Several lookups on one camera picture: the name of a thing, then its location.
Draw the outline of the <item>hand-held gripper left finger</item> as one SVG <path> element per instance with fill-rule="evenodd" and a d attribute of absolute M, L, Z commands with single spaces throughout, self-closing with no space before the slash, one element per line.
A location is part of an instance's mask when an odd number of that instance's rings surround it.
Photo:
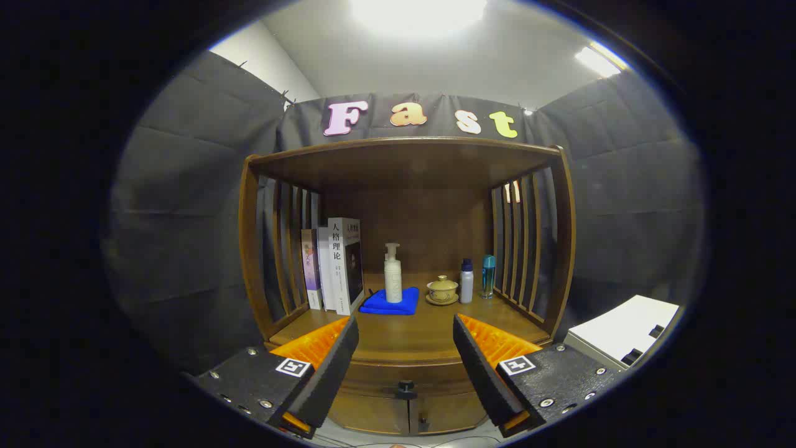
<path fill-rule="evenodd" d="M 202 373 L 182 376 L 208 399 L 257 426 L 313 439 L 359 340 L 358 321 L 350 315 L 277 348 L 248 346 Z"/>

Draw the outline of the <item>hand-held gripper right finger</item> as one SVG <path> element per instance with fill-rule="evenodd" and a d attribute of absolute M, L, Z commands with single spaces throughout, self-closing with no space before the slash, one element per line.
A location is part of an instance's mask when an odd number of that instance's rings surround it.
<path fill-rule="evenodd" d="M 488 418 L 504 437 L 557 422 L 624 380 L 568 344 L 546 348 L 458 313 L 453 340 Z"/>

